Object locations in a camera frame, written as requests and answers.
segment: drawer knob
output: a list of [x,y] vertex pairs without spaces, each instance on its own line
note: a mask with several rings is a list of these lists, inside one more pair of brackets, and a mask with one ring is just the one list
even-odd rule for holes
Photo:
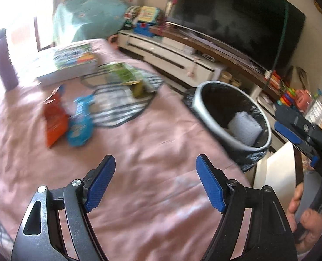
[[187,76],[193,78],[195,76],[194,72],[187,72]]

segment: tv cabinet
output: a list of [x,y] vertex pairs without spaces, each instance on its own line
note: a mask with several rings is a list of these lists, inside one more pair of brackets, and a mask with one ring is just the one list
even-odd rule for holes
[[[208,80],[217,80],[218,73],[231,68],[254,83],[256,98],[262,88],[265,87],[266,80],[257,69],[226,55],[204,43],[182,34],[175,28],[164,27],[160,33],[160,27],[153,26],[151,31],[161,36],[146,37],[135,34],[130,30],[122,30],[118,34],[119,47],[127,49],[142,57],[145,62],[167,72],[182,82],[196,87],[200,83]],[[162,37],[174,40],[201,53],[213,57],[216,62],[211,62],[200,55],[193,55],[180,48],[170,46],[162,42]],[[265,93],[273,99],[280,98],[280,93],[270,85]]]

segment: trash can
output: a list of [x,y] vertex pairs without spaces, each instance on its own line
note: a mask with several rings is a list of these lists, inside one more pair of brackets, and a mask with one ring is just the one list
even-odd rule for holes
[[[196,90],[188,90],[183,101],[243,172],[249,171],[268,152],[272,140],[271,127],[257,103],[242,90],[224,82],[207,81]],[[249,118],[261,127],[251,145],[243,143],[228,130],[239,112],[250,115]],[[243,122],[239,128],[249,135],[250,123],[247,127],[246,124]]]

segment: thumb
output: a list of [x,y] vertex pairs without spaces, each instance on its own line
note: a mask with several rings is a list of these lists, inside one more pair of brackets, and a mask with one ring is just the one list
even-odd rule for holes
[[310,250],[322,235],[322,214],[307,209],[301,216],[301,224],[309,232],[297,246],[299,253]]

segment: television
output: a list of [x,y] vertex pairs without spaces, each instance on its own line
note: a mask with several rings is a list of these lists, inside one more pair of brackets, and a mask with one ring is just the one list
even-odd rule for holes
[[263,70],[275,68],[283,76],[305,18],[286,0],[178,0],[167,23],[214,38]]

